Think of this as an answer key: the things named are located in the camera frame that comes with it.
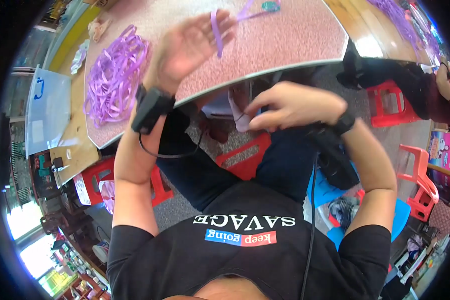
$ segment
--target translucent plastic box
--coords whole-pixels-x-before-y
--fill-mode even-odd
[[[25,111],[25,154],[57,147],[70,121],[72,80],[36,68]]]

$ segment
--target black t-shirt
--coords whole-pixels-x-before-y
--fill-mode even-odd
[[[291,199],[245,181],[215,199],[203,215],[153,237],[115,226],[107,275],[114,300],[193,296],[209,281],[234,274],[272,300],[300,299],[311,224]],[[348,234],[338,252],[315,232],[307,299],[377,299],[390,258],[390,232],[379,225]]]

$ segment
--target blue handle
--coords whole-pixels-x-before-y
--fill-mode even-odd
[[[35,94],[35,97],[33,97],[33,99],[35,99],[35,100],[38,100],[38,99],[42,98],[42,96],[44,95],[44,85],[45,85],[45,80],[43,80],[42,78],[38,77],[38,78],[37,78],[37,83],[38,83],[38,84],[39,84],[39,83],[42,83],[42,92],[41,92],[41,94],[40,94],[40,97],[37,96],[37,95]]]

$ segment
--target maroon shirt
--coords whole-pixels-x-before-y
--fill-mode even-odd
[[[430,119],[438,123],[450,124],[450,101],[447,101],[439,92],[435,74],[430,74],[427,97],[427,108]]]

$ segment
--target person in maroon shirt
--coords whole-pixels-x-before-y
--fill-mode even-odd
[[[441,57],[437,74],[424,73],[415,63],[405,66],[389,59],[363,58],[363,69],[355,69],[355,55],[343,59],[344,72],[337,75],[347,88],[369,88],[387,80],[395,81],[418,117],[450,124],[450,79],[447,60]]]

